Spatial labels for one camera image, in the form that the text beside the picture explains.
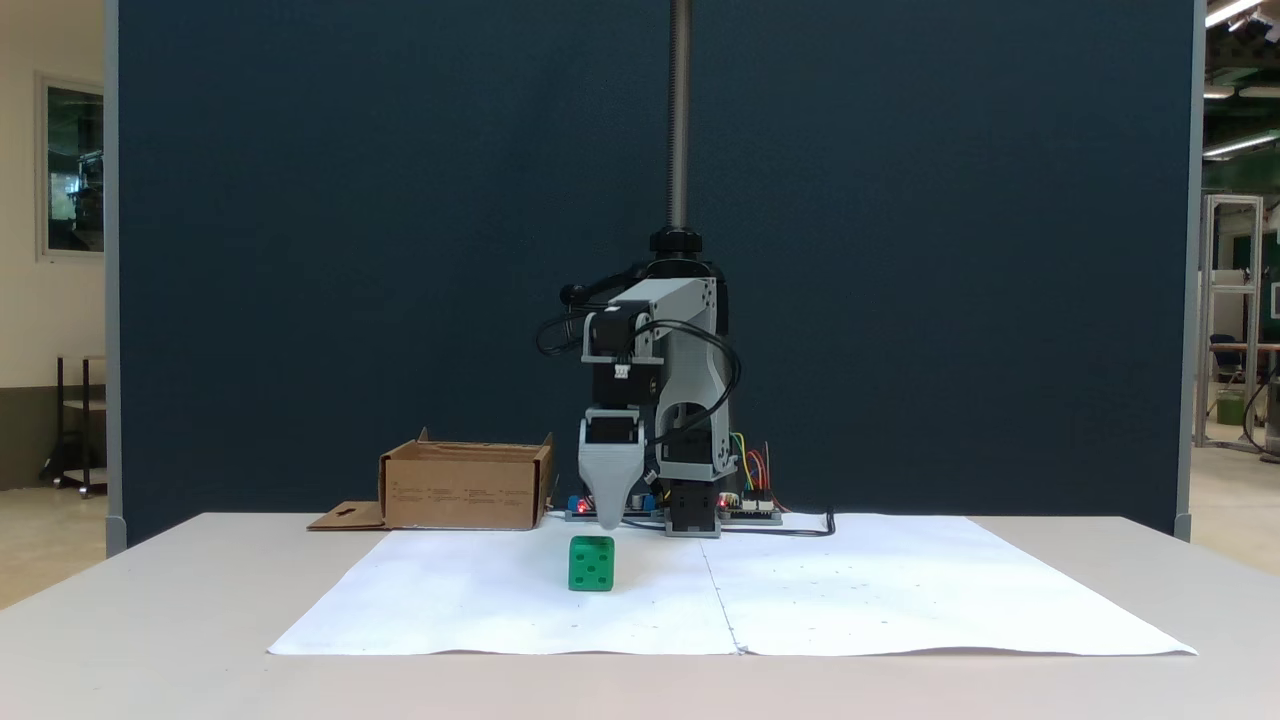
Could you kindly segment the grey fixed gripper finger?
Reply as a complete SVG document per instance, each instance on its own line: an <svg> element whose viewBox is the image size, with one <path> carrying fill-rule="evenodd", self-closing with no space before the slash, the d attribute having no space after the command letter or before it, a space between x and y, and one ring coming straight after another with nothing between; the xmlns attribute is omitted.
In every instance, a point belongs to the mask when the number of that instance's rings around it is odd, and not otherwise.
<svg viewBox="0 0 1280 720"><path fill-rule="evenodd" d="M622 523L628 493L643 477L643 448L580 448L579 474L596 507L596 521L613 532Z"/></svg>

